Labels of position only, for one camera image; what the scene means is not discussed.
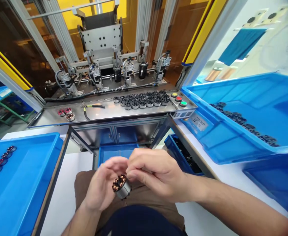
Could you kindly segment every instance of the copper wire spool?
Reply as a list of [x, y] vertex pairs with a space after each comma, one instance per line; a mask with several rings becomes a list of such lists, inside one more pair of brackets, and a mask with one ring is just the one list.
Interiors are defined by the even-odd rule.
[[225, 79], [229, 79], [231, 77], [231, 75], [233, 73], [235, 73], [235, 71], [238, 69], [238, 67], [235, 66], [231, 66], [228, 68], [228, 70], [226, 71], [225, 74], [223, 74], [222, 77], [220, 77], [220, 80], [225, 80]]
[[211, 72], [208, 74], [208, 76], [205, 78], [206, 81], [212, 82], [214, 81], [219, 73], [223, 70], [223, 68], [220, 67], [214, 67]]

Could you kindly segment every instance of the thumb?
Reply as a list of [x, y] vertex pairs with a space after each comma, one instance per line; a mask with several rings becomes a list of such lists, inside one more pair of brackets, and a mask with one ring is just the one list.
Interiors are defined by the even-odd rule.
[[135, 169], [127, 173], [128, 178], [134, 178], [145, 184], [150, 189], [157, 189], [161, 181], [151, 173], [141, 169]]

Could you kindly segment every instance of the brown pants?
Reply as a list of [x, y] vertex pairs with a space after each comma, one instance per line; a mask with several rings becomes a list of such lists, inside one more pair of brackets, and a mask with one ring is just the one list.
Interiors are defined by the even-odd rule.
[[[74, 189], [76, 210], [84, 200], [89, 183], [95, 173], [95, 170], [82, 171], [76, 175]], [[99, 219], [96, 233], [107, 223], [112, 214], [125, 206], [142, 205], [148, 206], [161, 213], [170, 223], [176, 225], [181, 230], [184, 230], [184, 218], [179, 215], [177, 207], [174, 203], [169, 203], [154, 194], [148, 187], [141, 182], [132, 183], [132, 192], [126, 200], [120, 200], [115, 196], [113, 202], [105, 209]]]

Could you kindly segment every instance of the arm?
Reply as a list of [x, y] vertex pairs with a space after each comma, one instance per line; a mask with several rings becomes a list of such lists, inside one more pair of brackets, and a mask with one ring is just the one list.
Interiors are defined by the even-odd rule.
[[112, 183], [118, 175], [125, 173], [128, 159], [113, 157], [101, 164], [89, 184], [86, 197], [66, 227], [62, 236], [95, 235], [98, 221], [114, 199]]
[[89, 209], [83, 201], [73, 219], [66, 227], [62, 236], [79, 235], [90, 236], [95, 235], [101, 211]]
[[288, 235], [288, 219], [273, 208], [217, 180], [183, 173], [164, 150], [135, 149], [126, 173], [170, 202], [199, 203], [239, 235]]

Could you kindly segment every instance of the control button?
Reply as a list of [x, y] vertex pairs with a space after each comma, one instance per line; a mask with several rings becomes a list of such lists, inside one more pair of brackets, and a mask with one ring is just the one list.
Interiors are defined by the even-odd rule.
[[182, 97], [176, 97], [175, 101], [176, 102], [181, 102], [182, 101]]
[[187, 106], [187, 104], [188, 104], [187, 102], [185, 102], [185, 101], [182, 101], [182, 102], [181, 102], [179, 105], [180, 105], [180, 106], [182, 106], [182, 107], [186, 107], [186, 106]]

